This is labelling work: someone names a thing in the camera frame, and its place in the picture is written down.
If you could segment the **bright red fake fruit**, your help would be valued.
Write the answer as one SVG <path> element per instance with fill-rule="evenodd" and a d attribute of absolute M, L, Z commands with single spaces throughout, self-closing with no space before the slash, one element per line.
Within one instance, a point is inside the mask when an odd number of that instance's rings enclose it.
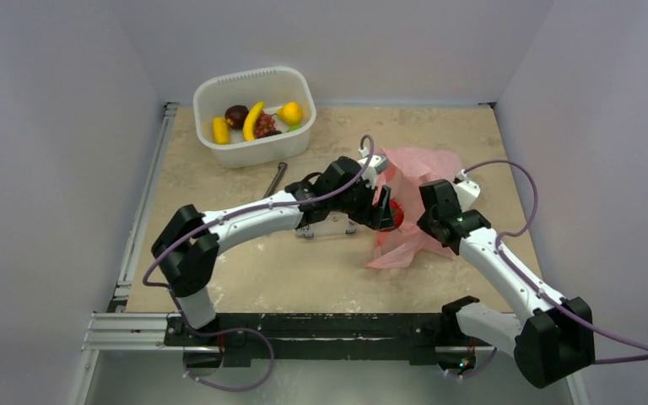
<path fill-rule="evenodd" d="M 394 228 L 398 229 L 404 221 L 405 213 L 401 205 L 396 200 L 391 200 L 390 206 L 391 206 L 392 217 L 394 220 Z"/>

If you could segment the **pink plastic bag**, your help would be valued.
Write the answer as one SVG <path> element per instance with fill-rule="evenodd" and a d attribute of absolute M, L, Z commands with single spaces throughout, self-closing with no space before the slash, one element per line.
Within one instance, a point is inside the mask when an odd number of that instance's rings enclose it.
<path fill-rule="evenodd" d="M 366 267 L 409 267 L 420 251 L 452 258 L 451 249 L 442 246 L 417 226 L 417 221 L 424 213 L 419 186 L 440 179 L 453 180 L 462 169 L 459 156 L 444 149 L 414 147 L 378 148 L 376 152 L 389 161 L 388 167 L 377 178 L 377 184 L 390 187 L 391 205 L 402 213 L 397 216 L 400 224 L 395 230 L 378 231 L 375 234 L 374 259 Z"/>

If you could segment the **dark plum fake fruit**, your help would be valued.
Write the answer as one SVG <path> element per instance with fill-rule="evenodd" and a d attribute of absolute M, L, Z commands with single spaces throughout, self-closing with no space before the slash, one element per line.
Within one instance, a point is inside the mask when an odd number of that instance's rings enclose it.
<path fill-rule="evenodd" d="M 262 134 L 260 134 L 258 136 L 258 138 L 268 138 L 268 137 L 276 136 L 276 135 L 279 135 L 279 134 L 282 134 L 282 133 L 283 132 L 279 131 L 279 130 L 269 130 L 267 132 L 263 132 Z"/>

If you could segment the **red fake strawberries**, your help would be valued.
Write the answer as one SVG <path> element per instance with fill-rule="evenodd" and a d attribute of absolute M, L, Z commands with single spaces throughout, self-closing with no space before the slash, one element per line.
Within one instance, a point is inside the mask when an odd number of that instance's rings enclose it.
<path fill-rule="evenodd" d="M 254 126 L 255 138 L 265 138 L 276 130 L 276 122 L 272 115 L 262 112 L 256 119 Z"/>

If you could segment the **yellow fake banana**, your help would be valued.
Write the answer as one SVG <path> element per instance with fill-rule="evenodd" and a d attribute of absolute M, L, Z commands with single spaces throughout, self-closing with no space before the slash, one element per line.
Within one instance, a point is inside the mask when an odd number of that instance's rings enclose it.
<path fill-rule="evenodd" d="M 224 145 L 230 143 L 230 126 L 222 116 L 216 116 L 212 120 L 213 141 L 216 144 Z"/>
<path fill-rule="evenodd" d="M 260 101 L 249 110 L 249 115 L 241 129 L 245 141 L 250 142 L 256 139 L 254 135 L 254 126 L 257 118 L 263 112 L 264 106 L 265 103 Z"/>

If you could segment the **dark red fake apple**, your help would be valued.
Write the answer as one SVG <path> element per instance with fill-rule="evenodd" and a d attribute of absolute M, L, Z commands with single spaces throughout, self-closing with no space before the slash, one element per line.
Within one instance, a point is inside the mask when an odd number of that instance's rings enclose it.
<path fill-rule="evenodd" d="M 224 113 L 226 124 L 235 130 L 241 130 L 244 126 L 249 109 L 246 105 L 232 105 Z"/>

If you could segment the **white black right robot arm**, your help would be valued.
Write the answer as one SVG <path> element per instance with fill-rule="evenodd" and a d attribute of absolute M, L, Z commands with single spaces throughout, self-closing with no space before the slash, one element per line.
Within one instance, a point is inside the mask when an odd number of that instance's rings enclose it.
<path fill-rule="evenodd" d="M 497 231 L 477 210 L 464 210 L 468 189 L 461 183 L 424 183 L 419 192 L 424 212 L 417 225 L 427 235 L 473 265 L 510 307 L 488 308 L 466 296 L 441 309 L 440 332 L 450 343 L 477 338 L 511 356 L 523 377 L 544 388 L 592 365 L 593 332 L 579 323 L 592 321 L 582 298 L 569 300 L 539 279 L 510 249 L 497 243 Z"/>

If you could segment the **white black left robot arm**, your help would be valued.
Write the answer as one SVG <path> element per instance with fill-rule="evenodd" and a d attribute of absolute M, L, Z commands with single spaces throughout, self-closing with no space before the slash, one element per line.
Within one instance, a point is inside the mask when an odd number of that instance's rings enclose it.
<path fill-rule="evenodd" d="M 199 212 L 191 204 L 178 209 L 156 238 L 152 273 L 159 269 L 181 313 L 185 334 L 198 345 L 218 333 L 208 283 L 220 254 L 249 240 L 317 224 L 341 213 L 373 230 L 393 230 L 396 220 L 390 190 L 376 180 L 388 161 L 379 154 L 360 160 L 340 157 L 323 172 L 309 174 L 270 197 L 236 208 Z"/>

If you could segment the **yellow fake lemon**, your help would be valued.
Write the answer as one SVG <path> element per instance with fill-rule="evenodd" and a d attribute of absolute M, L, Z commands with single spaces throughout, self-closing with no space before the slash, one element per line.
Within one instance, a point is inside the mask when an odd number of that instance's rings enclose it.
<path fill-rule="evenodd" d="M 299 125 L 304 117 L 302 107 L 296 102 L 288 102 L 276 113 L 278 119 L 289 127 Z"/>

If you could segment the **clear plastic screw organizer box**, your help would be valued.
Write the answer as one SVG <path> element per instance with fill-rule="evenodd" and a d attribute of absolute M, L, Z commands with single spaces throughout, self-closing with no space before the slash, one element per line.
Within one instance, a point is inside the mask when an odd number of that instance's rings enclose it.
<path fill-rule="evenodd" d="M 358 225 L 346 215 L 330 213 L 325 220 L 304 225 L 297 228 L 294 232 L 299 238 L 314 239 L 316 237 L 334 235 L 354 235 L 357 232 L 357 228 Z"/>

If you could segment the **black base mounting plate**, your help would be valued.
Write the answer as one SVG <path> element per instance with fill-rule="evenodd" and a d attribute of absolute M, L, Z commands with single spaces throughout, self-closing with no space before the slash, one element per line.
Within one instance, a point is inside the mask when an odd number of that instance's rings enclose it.
<path fill-rule="evenodd" d="M 166 319 L 164 344 L 213 349 L 224 367 L 254 359 L 406 361 L 443 370 L 475 367 L 476 343 L 436 313 L 220 313 L 193 333 L 178 316 Z"/>

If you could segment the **white plastic basin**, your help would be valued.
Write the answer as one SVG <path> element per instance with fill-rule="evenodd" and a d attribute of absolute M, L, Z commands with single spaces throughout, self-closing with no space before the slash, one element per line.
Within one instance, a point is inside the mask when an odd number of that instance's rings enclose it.
<path fill-rule="evenodd" d="M 198 139 L 227 168 L 303 153 L 316 119 L 308 83 L 291 67 L 209 79 L 195 91 L 193 108 Z"/>

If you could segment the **aluminium extrusion frame rail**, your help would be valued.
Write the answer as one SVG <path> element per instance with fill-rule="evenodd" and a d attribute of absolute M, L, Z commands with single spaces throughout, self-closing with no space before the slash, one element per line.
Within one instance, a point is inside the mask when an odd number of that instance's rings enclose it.
<path fill-rule="evenodd" d="M 148 288 L 142 276 L 152 262 L 154 238 L 172 214 L 192 203 L 201 210 L 243 202 L 214 196 L 228 170 L 198 141 L 191 105 L 168 102 L 155 118 L 154 146 L 143 158 L 144 173 L 136 185 L 136 206 L 121 238 L 116 281 L 106 310 L 89 321 L 85 350 L 155 350 L 164 347 L 166 317 L 174 306 L 161 288 Z"/>

